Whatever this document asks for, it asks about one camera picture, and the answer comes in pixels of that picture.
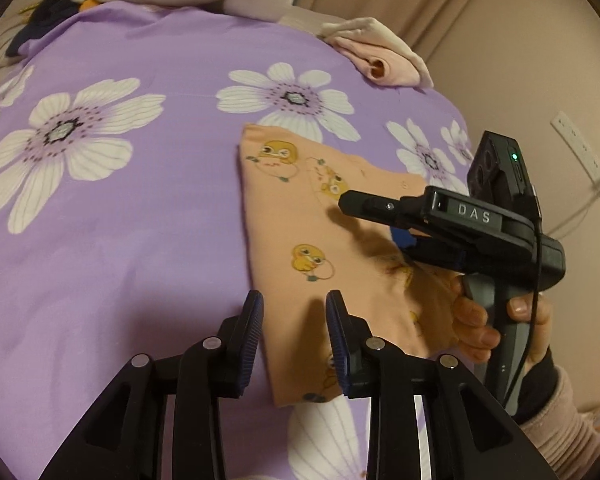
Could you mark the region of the right hand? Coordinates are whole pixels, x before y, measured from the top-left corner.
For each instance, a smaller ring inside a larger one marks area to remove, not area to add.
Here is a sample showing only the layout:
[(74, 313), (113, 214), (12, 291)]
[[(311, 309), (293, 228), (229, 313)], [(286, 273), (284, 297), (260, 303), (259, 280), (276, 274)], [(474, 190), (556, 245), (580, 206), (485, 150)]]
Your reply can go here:
[[(452, 291), (456, 295), (452, 303), (453, 330), (458, 346), (472, 362), (485, 363), (498, 346), (501, 334), (488, 325), (486, 309), (469, 299), (461, 278), (454, 278)], [(507, 305), (509, 317), (517, 323), (531, 322), (533, 295), (513, 298)], [(554, 304), (550, 298), (539, 293), (535, 310), (534, 331), (527, 354), (524, 372), (529, 373), (547, 354), (552, 334)]]

